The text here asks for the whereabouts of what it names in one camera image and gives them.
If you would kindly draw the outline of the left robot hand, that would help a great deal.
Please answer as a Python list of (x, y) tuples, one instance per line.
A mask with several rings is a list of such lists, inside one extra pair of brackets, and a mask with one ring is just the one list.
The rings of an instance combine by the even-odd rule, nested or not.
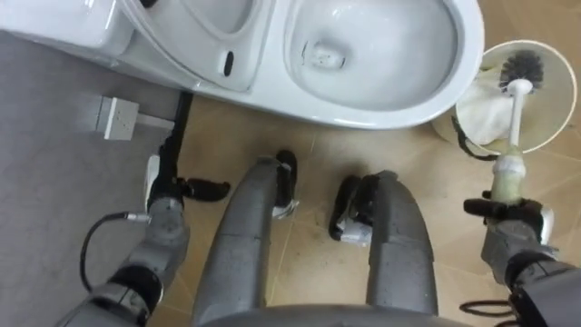
[(195, 201), (216, 203), (223, 200), (231, 190), (228, 182), (216, 183), (201, 178), (184, 179), (178, 176), (177, 162), (182, 146), (182, 138), (170, 134), (159, 147), (157, 157), (159, 168), (153, 178), (149, 194), (146, 196), (145, 209), (162, 198), (173, 198), (183, 204), (183, 198)]

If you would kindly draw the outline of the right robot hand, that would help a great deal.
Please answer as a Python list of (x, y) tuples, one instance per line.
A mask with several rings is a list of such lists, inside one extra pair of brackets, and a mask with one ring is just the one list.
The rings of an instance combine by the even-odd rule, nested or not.
[(520, 198), (516, 203), (506, 204), (493, 201), (489, 190), (483, 191), (480, 198), (465, 200), (463, 209), (485, 220), (526, 223), (532, 227), (538, 242), (544, 245), (548, 244), (555, 222), (553, 210), (538, 201)]

